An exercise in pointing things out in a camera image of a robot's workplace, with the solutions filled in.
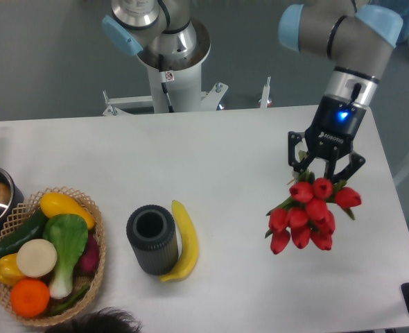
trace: table surface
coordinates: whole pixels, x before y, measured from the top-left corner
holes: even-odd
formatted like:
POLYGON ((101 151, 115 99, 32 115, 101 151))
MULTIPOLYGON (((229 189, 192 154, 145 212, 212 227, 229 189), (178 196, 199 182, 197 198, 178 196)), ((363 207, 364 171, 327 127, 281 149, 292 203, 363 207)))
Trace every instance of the table surface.
MULTIPOLYGON (((100 207, 107 233, 101 292, 89 310, 131 311, 143 331, 348 332, 409 326, 409 234, 372 113, 351 179, 363 204, 351 221, 333 210, 333 249, 291 243, 274 256, 265 213, 288 196, 289 130, 315 106, 0 122, 0 167, 25 197, 69 186, 100 207), (183 282, 162 284, 138 266, 125 235, 130 214, 184 203, 200 256, 183 282)), ((321 165, 315 165, 321 176, 321 165)), ((0 307, 0 332, 33 332, 0 307)))
MULTIPOLYGON (((202 89, 220 81, 229 85, 227 109, 255 108, 271 76, 274 106, 318 104, 336 64, 280 45, 279 20, 292 3, 313 0, 191 0, 192 17, 211 36, 202 89)), ((110 13, 110 0, 0 0, 0 121, 100 116, 103 90, 110 98, 149 95, 146 68, 102 31, 110 13)), ((406 43, 394 50, 371 107, 396 173, 409 152, 406 43)), ((409 228, 409 177, 397 191, 409 228)))

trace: robotic arm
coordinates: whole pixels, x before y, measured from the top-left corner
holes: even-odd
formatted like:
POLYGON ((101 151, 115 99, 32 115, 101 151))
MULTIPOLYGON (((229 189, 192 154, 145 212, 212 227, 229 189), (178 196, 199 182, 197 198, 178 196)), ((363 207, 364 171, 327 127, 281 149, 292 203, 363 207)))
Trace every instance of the robotic arm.
POLYGON ((288 163, 304 172, 315 158, 326 162, 324 177, 349 179, 365 163, 353 140, 385 71, 403 25, 402 18, 379 6, 358 8, 353 0, 323 0, 313 6, 292 5, 279 24, 280 42, 294 51, 336 61, 336 67, 311 125, 304 133, 289 132, 288 163), (306 157, 298 161, 295 147, 303 138, 306 157), (336 162, 349 164, 335 173, 336 162))
POLYGON ((113 17, 103 19, 112 43, 146 66, 155 113, 200 109, 211 42, 190 9, 191 0, 112 0, 113 17))

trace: green cucumber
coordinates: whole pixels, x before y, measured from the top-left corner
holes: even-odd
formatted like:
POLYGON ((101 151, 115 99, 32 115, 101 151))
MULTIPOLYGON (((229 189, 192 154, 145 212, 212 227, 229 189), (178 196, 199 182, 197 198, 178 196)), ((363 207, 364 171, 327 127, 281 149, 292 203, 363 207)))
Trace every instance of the green cucumber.
POLYGON ((0 259, 5 255, 17 253, 26 242, 41 238, 47 221, 48 218, 41 209, 36 210, 26 222, 0 241, 0 259))

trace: yellow squash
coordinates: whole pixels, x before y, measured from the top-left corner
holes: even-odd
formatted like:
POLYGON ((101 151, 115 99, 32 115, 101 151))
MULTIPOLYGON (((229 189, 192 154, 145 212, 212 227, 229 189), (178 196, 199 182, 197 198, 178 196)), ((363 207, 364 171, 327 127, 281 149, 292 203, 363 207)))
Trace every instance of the yellow squash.
POLYGON ((84 218, 88 230, 95 226, 95 220, 92 215, 67 194, 58 192, 46 193, 41 198, 40 207, 44 215, 49 218, 60 214, 75 214, 84 218))
POLYGON ((186 279, 195 267, 198 259, 198 239, 191 217, 181 202, 172 202, 172 214, 182 237, 182 254, 172 270, 161 275, 160 281, 181 281, 186 279))

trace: red tulip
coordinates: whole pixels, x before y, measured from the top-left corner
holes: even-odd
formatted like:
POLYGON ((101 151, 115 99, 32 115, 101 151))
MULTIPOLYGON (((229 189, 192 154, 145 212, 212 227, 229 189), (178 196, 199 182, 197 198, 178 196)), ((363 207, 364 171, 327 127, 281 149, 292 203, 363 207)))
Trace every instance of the red tulip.
POLYGON ((322 199, 313 198, 306 204, 306 213, 313 221, 319 221, 328 216, 328 205, 322 199))
POLYGON ((314 197, 313 187, 308 182, 298 182, 289 189, 290 196, 299 203, 307 203, 314 197))
POLYGON ((332 247, 332 237, 329 234, 312 231, 311 239, 320 250, 330 250, 332 247))
POLYGON ((284 209, 277 208, 269 216, 269 228, 275 232, 281 232, 288 226, 288 212, 284 209))
POLYGON ((302 227, 309 221, 308 214, 302 208, 298 207, 293 207, 289 210, 287 219, 291 229, 302 227))
POLYGON ((333 234, 336 230, 336 220, 330 210, 323 219, 313 223, 322 234, 333 234))
POLYGON ((314 196, 326 199, 332 194, 332 182, 326 178, 317 178, 313 183, 314 196))
POLYGON ((277 255, 288 245, 290 239, 289 231, 274 232, 271 240, 271 251, 277 255))
POLYGON ((351 187, 343 187, 336 194, 336 204, 344 210, 347 208, 359 206, 362 203, 360 194, 354 191, 351 187))
POLYGON ((298 248, 305 248, 309 243, 309 237, 311 236, 311 229, 308 225, 304 225, 300 228, 293 228, 290 230, 291 236, 295 246, 298 248))

